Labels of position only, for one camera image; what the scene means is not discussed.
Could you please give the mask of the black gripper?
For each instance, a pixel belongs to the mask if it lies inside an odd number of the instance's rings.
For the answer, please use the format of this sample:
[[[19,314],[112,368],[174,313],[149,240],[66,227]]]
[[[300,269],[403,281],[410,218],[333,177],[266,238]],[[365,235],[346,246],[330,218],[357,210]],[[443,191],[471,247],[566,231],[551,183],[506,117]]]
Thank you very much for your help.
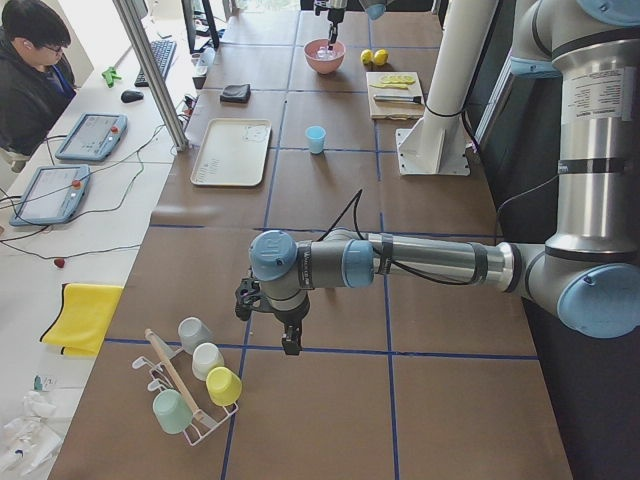
[[[302,350],[301,333],[303,320],[310,309],[307,294],[300,294],[292,299],[277,300],[268,297],[273,315],[285,325],[281,338],[283,351],[286,355],[298,356]]]

